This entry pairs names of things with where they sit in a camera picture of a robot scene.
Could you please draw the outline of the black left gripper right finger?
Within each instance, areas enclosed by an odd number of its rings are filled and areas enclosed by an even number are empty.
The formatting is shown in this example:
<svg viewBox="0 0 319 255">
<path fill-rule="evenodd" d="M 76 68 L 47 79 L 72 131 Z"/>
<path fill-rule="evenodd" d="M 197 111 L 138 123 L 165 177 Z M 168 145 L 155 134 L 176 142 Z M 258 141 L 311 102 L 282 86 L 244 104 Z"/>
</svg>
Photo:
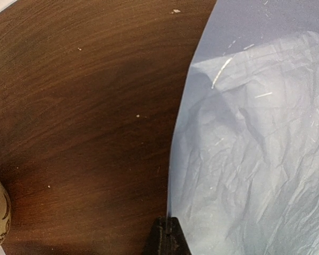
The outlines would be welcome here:
<svg viewBox="0 0 319 255">
<path fill-rule="evenodd" d="M 176 217 L 167 219 L 166 237 L 166 254 L 191 255 L 180 222 Z"/>
</svg>

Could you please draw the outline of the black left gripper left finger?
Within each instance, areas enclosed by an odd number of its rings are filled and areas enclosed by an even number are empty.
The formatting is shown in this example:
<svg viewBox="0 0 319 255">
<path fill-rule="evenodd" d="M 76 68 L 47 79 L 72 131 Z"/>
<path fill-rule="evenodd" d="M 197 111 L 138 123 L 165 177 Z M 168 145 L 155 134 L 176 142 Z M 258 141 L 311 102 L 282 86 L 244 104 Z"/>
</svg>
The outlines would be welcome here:
<svg viewBox="0 0 319 255">
<path fill-rule="evenodd" d="M 166 217 L 157 217 L 146 239 L 142 255 L 166 254 Z"/>
</svg>

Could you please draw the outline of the blue wrapping paper sheet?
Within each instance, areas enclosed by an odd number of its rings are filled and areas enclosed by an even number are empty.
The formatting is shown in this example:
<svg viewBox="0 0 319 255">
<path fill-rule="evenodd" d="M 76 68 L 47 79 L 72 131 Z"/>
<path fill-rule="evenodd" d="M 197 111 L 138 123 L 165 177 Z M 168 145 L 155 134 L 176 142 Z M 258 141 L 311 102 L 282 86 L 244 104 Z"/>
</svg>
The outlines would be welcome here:
<svg viewBox="0 0 319 255">
<path fill-rule="evenodd" d="M 192 254 L 319 254 L 319 1 L 217 1 L 175 125 Z"/>
</svg>

